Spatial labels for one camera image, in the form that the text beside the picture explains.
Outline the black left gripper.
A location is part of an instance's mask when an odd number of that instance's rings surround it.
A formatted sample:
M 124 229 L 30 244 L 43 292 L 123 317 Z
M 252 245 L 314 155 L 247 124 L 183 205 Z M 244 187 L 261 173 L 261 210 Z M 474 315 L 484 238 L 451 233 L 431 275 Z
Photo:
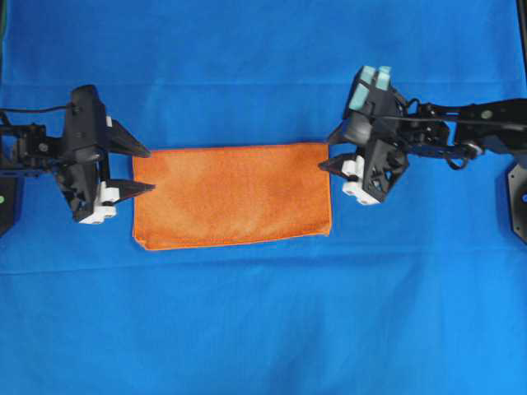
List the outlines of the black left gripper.
M 119 202 L 156 188 L 153 184 L 110 179 L 108 151 L 141 158 L 152 154 L 119 121 L 106 114 L 95 86 L 74 89 L 71 104 L 59 139 L 55 179 L 73 220 L 99 225 L 117 215 Z

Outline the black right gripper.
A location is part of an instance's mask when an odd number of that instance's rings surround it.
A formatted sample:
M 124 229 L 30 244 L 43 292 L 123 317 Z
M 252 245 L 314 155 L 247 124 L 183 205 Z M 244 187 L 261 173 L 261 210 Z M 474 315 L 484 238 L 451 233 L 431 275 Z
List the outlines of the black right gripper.
M 318 164 L 320 170 L 345 180 L 342 191 L 363 206 L 384 202 L 390 189 L 408 168 L 399 133 L 406 114 L 406 100 L 393 88 L 394 107 L 387 115 L 373 117 L 370 139 L 355 153 L 341 154 Z M 350 121 L 342 121 L 327 137 L 330 146 L 353 144 Z

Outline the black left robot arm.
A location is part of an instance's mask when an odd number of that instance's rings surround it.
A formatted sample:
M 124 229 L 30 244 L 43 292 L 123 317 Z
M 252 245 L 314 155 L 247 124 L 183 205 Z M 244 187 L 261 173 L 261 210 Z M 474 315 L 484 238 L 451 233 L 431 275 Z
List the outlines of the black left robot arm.
M 51 137 L 43 124 L 15 125 L 1 111 L 1 135 L 14 138 L 1 150 L 1 232 L 18 221 L 25 179 L 52 174 L 75 222 L 98 225 L 116 215 L 119 202 L 154 190 L 154 185 L 110 175 L 110 154 L 149 158 L 151 152 L 106 113 L 93 85 L 71 93 L 63 133 Z

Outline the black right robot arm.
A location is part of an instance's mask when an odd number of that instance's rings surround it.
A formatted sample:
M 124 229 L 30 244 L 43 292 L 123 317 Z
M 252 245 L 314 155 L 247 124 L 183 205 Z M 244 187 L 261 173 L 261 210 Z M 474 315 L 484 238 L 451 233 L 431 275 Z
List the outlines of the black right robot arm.
M 410 155 L 445 161 L 461 170 L 486 151 L 511 155 L 526 167 L 526 101 L 440 106 L 406 101 L 395 89 L 349 97 L 329 145 L 356 147 L 319 163 L 344 179 L 343 191 L 363 205 L 385 201 L 409 166 Z

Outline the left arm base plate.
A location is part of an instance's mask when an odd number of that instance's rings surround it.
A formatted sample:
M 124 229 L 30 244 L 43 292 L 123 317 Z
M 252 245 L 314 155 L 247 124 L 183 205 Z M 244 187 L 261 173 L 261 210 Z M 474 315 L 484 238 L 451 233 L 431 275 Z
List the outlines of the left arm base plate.
M 1 236 L 4 236 L 20 219 L 23 188 L 23 178 L 1 177 Z

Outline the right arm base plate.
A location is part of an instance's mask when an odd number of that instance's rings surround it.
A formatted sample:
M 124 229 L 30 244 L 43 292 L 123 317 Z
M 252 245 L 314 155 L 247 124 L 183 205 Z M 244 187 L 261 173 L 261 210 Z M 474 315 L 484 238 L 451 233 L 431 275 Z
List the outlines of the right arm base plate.
M 526 169 L 519 164 L 509 168 L 506 175 L 511 229 L 526 243 Z

